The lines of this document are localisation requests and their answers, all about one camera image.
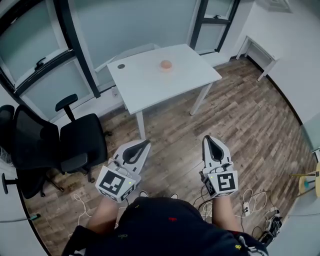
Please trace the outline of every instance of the small white box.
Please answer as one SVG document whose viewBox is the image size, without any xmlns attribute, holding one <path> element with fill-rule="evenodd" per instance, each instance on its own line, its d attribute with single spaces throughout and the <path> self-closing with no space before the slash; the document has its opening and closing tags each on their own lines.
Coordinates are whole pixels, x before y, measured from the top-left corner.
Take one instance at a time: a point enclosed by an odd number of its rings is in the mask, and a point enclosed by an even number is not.
<svg viewBox="0 0 320 256">
<path fill-rule="evenodd" d="M 238 172 L 233 170 L 209 173 L 203 183 L 211 198 L 228 196 L 238 190 Z"/>
<path fill-rule="evenodd" d="M 120 174 L 103 166 L 95 183 L 96 189 L 105 197 L 121 203 L 135 189 L 137 182 L 134 179 Z"/>
</svg>

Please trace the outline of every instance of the window handle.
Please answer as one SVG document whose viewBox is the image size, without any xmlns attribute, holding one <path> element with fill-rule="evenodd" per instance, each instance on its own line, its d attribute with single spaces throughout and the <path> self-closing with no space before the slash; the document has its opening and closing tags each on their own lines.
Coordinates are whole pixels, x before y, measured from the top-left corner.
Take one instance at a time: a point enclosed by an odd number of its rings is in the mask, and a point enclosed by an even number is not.
<svg viewBox="0 0 320 256">
<path fill-rule="evenodd" d="M 46 57 L 40 59 L 40 60 L 36 63 L 36 66 L 35 66 L 35 68 L 34 68 L 34 71 L 37 71 L 38 69 L 40 69 L 40 68 L 44 65 L 43 60 L 44 60 L 45 58 L 46 58 Z"/>
</svg>

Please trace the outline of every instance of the white sneaker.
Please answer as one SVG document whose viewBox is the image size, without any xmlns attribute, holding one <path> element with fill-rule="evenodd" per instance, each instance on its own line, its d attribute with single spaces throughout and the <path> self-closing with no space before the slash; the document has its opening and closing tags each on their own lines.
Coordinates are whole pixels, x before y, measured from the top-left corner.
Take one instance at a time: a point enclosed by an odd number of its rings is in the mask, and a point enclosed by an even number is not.
<svg viewBox="0 0 320 256">
<path fill-rule="evenodd" d="M 149 197 L 148 193 L 146 191 L 144 191 L 144 190 L 141 190 L 139 195 L 140 195 L 140 197 L 143 197 L 143 198 L 148 198 Z"/>
<path fill-rule="evenodd" d="M 173 193 L 169 196 L 169 198 L 172 198 L 172 199 L 178 199 L 178 194 L 177 193 Z"/>
</svg>

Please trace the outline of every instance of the chair backrest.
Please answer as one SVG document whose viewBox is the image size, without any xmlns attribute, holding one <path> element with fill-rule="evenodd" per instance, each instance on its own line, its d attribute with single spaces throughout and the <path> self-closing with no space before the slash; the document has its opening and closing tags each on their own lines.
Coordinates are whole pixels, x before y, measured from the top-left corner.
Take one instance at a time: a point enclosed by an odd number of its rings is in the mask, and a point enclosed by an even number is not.
<svg viewBox="0 0 320 256">
<path fill-rule="evenodd" d="M 15 114 L 15 107 L 3 105 L 0 107 L 0 147 L 10 154 L 12 122 Z"/>
<path fill-rule="evenodd" d="M 60 138 L 55 124 L 20 105 L 16 109 L 12 127 L 11 159 L 15 168 L 60 169 Z"/>
</svg>

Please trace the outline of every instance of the black office chair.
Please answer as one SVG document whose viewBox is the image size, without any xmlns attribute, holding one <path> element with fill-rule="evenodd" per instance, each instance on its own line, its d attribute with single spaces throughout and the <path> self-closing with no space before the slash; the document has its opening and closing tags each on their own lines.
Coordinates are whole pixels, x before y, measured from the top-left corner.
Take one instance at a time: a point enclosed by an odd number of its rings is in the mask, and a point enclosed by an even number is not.
<svg viewBox="0 0 320 256">
<path fill-rule="evenodd" d="M 95 114 L 75 120 L 70 104 L 76 102 L 76 94 L 61 100 L 56 111 L 64 109 L 71 123 L 58 127 L 45 121 L 20 105 L 13 118 L 12 162 L 19 170 L 56 168 L 63 174 L 82 172 L 88 181 L 91 167 L 107 159 L 107 146 L 100 121 Z"/>
<path fill-rule="evenodd" d="M 15 108 L 11 105 L 0 107 L 0 146 L 8 153 L 11 153 L 11 131 L 12 120 Z"/>
<path fill-rule="evenodd" d="M 0 146 L 7 152 L 11 153 L 12 147 L 12 135 L 13 135 L 13 118 L 15 114 L 15 108 L 11 105 L 4 105 L 0 107 Z M 41 196 L 45 196 L 43 193 L 43 185 L 45 181 L 50 182 L 57 189 L 64 191 L 63 188 L 58 187 L 48 176 L 47 171 L 49 168 L 40 168 L 33 170 L 19 170 L 16 169 L 18 179 L 6 179 L 4 173 L 1 175 L 2 185 L 5 194 L 8 193 L 7 185 L 16 184 L 23 196 L 26 199 L 32 198 L 39 191 Z"/>
</svg>

